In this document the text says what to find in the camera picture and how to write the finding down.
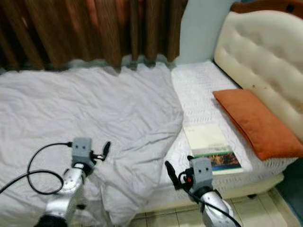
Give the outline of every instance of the bed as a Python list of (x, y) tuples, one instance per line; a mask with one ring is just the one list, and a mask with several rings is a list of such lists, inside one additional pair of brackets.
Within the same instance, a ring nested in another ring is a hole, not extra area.
[[(110, 226), (107, 218), (127, 225), (137, 212), (191, 204), (174, 191), (163, 162), (169, 160), (177, 174), (183, 171), (190, 148), (182, 125), (216, 123), (245, 172), (215, 176), (214, 187), (225, 198), (270, 189), (295, 158), (258, 160), (212, 91), (250, 89), (302, 142), (302, 7), (295, 0), (235, 3), (214, 61), (177, 66), (171, 73), (157, 63), (139, 64), (137, 71), (123, 67), (119, 75), (110, 67), (1, 75), (1, 185), (23, 173), (31, 154), (49, 142), (87, 136), (97, 150), (110, 140), (107, 162), (97, 165), (85, 185), (87, 208), (75, 218), (85, 226)], [(63, 173), (68, 151), (49, 150), (35, 168)], [(38, 180), (40, 187), (49, 181)], [(47, 201), (25, 182), (1, 196), (0, 226), (32, 226)]]

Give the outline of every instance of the white wall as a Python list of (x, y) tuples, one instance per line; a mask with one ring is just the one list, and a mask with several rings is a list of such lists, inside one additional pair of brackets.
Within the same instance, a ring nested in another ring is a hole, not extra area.
[(181, 22), (176, 64), (213, 58), (217, 37), (231, 5), (239, 0), (189, 0)]

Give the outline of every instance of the bed frame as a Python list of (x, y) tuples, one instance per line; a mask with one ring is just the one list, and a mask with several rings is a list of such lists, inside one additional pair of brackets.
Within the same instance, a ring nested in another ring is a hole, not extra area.
[[(242, 88), (251, 90), (303, 142), (303, 1), (234, 3), (220, 31), (214, 61)], [(234, 198), (266, 192), (283, 181), (265, 181), (223, 192)], [(182, 192), (174, 192), (183, 198)], [(143, 212), (188, 206), (189, 199), (151, 202)]]

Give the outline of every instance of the white bedsheet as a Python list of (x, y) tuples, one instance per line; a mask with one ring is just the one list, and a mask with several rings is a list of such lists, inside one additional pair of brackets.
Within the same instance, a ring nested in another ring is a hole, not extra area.
[[(181, 128), (183, 112), (162, 64), (137, 71), (126, 67), (23, 71), (0, 76), (0, 187), (22, 174), (32, 154), (50, 142), (91, 137), (101, 152), (112, 142), (108, 159), (99, 161), (85, 185), (85, 225), (103, 225), (102, 203), (114, 224), (127, 224), (158, 187), (163, 159)], [(60, 174), (70, 167), (69, 148), (49, 148), (33, 169)], [(52, 181), (38, 178), (38, 187)], [(25, 180), (0, 195), (0, 226), (33, 226), (47, 196), (37, 195)]]
[[(213, 91), (239, 87), (211, 61), (176, 67), (172, 71), (172, 81), (184, 111), (183, 126), (219, 125), (244, 169), (244, 173), (241, 174), (214, 176), (213, 185), (220, 192), (277, 175), (296, 160), (296, 158), (271, 158), (260, 161), (256, 157), (212, 94)], [(187, 155), (191, 154), (182, 130), (165, 159), (175, 167), (176, 174), (179, 174), (189, 167)], [(165, 167), (162, 170), (160, 185), (160, 191), (171, 186)], [(153, 201), (156, 200), (156, 196), (157, 192), (154, 194)]]

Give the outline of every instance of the magazine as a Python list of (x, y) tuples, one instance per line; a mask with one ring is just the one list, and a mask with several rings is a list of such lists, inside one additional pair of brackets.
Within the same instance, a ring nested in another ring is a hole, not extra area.
[(241, 173), (243, 169), (220, 127), (206, 124), (185, 127), (184, 132), (194, 157), (207, 157), (212, 162), (213, 175)]

